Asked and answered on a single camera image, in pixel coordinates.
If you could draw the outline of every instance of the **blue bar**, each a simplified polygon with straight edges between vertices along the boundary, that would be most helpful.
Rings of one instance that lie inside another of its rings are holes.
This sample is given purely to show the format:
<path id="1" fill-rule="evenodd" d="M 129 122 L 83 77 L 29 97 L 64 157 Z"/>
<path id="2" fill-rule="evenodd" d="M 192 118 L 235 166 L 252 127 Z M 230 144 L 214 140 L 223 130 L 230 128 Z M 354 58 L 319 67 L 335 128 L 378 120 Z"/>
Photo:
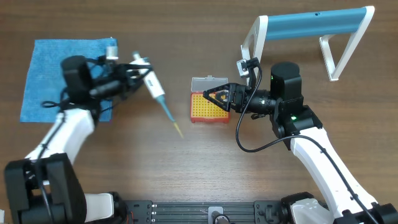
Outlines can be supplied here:
<path id="1" fill-rule="evenodd" d="M 266 40 L 353 33 L 358 30 L 365 14 L 366 8 L 362 7 L 269 16 Z"/>

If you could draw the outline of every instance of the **wooden surface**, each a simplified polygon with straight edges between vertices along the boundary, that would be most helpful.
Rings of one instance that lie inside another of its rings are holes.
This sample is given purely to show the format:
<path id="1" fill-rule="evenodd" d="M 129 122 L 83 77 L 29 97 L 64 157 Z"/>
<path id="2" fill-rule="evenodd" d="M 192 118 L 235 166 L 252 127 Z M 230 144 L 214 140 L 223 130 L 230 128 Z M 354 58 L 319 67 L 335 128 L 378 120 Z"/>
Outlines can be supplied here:
<path id="1" fill-rule="evenodd" d="M 328 81 L 318 37 L 268 42 L 261 64 L 265 77 L 273 63 L 300 65 L 305 103 L 322 120 L 342 160 L 380 203 L 398 206 L 395 0 L 2 2 L 0 167 L 25 157 L 51 127 L 19 122 L 34 40 L 114 37 L 122 62 L 131 61 L 134 50 L 150 57 L 185 139 L 141 88 L 84 143 L 74 169 L 85 192 L 118 191 L 126 199 L 161 202 L 278 200 L 303 191 L 321 198 L 307 170 L 283 144 L 256 154 L 240 151 L 234 140 L 237 114 L 229 124 L 192 124 L 191 79 L 213 75 L 243 83 L 235 62 L 257 16 L 372 4 L 374 18 L 338 82 Z M 332 52 L 341 55 L 347 40 L 332 39 Z M 268 88 L 264 79 L 262 87 Z M 275 136 L 267 118 L 247 116 L 241 139 L 246 147 L 256 147 Z M 0 208 L 11 221 L 3 181 Z"/>

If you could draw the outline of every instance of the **yellow pipette tip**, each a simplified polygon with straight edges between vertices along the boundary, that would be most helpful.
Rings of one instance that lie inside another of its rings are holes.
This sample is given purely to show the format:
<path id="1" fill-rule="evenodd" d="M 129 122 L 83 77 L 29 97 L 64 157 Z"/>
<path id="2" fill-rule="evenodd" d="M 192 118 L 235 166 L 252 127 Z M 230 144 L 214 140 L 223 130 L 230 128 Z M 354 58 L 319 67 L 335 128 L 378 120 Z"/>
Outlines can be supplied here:
<path id="1" fill-rule="evenodd" d="M 177 125 L 177 122 L 173 122 L 175 129 L 178 131 L 178 133 L 180 134 L 181 138 L 184 139 L 184 135 L 182 134 L 180 128 Z"/>

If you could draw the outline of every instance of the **transparent lid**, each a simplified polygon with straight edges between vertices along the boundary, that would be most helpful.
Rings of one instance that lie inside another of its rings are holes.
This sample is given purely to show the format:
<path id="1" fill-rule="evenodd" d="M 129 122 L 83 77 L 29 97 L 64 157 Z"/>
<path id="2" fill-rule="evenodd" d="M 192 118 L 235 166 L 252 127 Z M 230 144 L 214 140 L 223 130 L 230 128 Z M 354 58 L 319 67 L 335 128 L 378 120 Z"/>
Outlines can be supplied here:
<path id="1" fill-rule="evenodd" d="M 228 83 L 228 78 L 215 78 L 211 75 L 207 77 L 193 77 L 191 92 L 205 91 Z"/>

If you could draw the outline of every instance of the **blue towel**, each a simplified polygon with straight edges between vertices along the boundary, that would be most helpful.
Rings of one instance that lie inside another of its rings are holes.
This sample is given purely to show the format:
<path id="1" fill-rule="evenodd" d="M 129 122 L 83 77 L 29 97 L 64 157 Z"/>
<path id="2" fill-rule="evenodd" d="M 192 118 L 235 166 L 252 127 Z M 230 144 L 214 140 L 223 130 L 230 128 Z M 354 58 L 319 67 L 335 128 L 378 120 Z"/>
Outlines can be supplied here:
<path id="1" fill-rule="evenodd" d="M 20 122 L 54 122 L 59 108 L 42 108 L 45 100 L 60 101 L 60 92 L 66 87 L 62 77 L 60 63 L 63 59 L 83 55 L 86 58 L 97 58 L 104 55 L 107 46 L 116 45 L 113 38 L 99 40 L 36 40 L 27 73 L 24 101 L 22 103 Z M 96 77 L 101 73 L 100 67 L 91 71 Z M 101 103 L 102 108 L 112 106 L 111 101 Z M 109 121 L 112 111 L 102 113 L 100 121 Z"/>

